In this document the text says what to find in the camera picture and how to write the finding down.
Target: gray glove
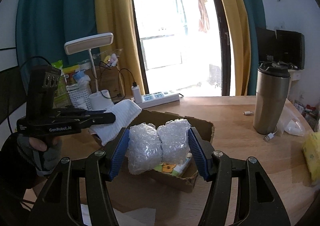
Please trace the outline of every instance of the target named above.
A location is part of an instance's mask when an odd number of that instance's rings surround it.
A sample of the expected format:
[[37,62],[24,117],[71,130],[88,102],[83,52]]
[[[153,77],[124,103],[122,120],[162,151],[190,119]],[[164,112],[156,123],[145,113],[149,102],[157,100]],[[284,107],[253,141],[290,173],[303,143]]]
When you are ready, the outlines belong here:
[[39,176],[51,174],[60,161],[62,142],[58,141],[55,146],[48,147],[45,152],[34,149],[29,142],[29,137],[19,134],[17,138],[20,155],[36,168]]

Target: bubble-wrapped object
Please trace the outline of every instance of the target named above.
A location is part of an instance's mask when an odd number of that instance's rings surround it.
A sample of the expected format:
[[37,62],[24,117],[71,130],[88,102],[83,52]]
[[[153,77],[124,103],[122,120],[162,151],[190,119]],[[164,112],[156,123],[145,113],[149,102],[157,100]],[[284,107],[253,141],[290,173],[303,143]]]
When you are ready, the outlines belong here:
[[163,162],[182,165],[189,152],[188,129],[191,125],[186,119],[168,121],[158,127],[162,141]]
[[129,138],[128,169],[131,174],[151,170],[162,162],[160,137],[153,124],[132,126]]

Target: gloved hand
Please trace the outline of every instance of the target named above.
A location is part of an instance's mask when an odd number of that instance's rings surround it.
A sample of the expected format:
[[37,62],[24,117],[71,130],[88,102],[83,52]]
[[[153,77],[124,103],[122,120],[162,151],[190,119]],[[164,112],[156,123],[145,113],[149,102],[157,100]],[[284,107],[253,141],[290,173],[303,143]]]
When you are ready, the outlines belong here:
[[36,168],[39,176],[51,174],[60,160],[62,142],[60,137],[51,139],[52,146],[37,139],[24,137],[19,134],[17,138],[18,151],[20,155]]

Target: brown cardboard box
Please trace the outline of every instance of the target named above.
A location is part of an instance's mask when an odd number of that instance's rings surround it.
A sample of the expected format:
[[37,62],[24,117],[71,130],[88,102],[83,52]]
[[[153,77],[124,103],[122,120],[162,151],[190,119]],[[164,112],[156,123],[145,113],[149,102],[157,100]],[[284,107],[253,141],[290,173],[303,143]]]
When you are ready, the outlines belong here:
[[[104,69],[102,67],[96,67],[97,78],[98,78],[98,86],[99,90],[108,90],[110,93],[110,97],[113,101],[121,100],[123,97],[123,88],[121,86],[121,82],[118,83],[118,75],[119,71],[116,66],[110,67],[109,69]],[[86,70],[85,73],[90,77],[90,88],[93,93],[96,92],[95,87],[95,78],[92,74],[92,70]]]
[[[152,123],[156,126],[156,128],[158,128],[160,125],[164,125],[167,121],[182,118],[187,119],[192,127],[196,127],[203,140],[212,142],[214,125],[211,122],[196,119],[194,117],[181,117],[175,113],[160,113],[143,109],[138,117],[131,122],[128,128],[143,122]],[[181,177],[171,176],[155,170],[146,171],[144,174],[175,189],[190,193],[195,185],[198,171],[194,160],[192,160],[190,166]]]

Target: white wall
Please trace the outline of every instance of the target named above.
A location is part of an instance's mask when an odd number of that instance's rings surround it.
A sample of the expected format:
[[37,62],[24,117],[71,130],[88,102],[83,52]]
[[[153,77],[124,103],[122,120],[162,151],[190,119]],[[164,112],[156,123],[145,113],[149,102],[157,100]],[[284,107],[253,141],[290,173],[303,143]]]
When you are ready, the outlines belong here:
[[280,28],[305,36],[305,69],[290,98],[315,106],[320,102],[320,8],[315,0],[263,0],[267,29]]
[[[19,0],[2,0],[0,2],[0,49],[15,48],[16,14]],[[0,50],[0,72],[17,66],[15,49]],[[10,115],[12,130],[15,129],[17,119],[26,113],[26,104],[20,106]],[[7,120],[0,124],[0,149],[10,135]]]

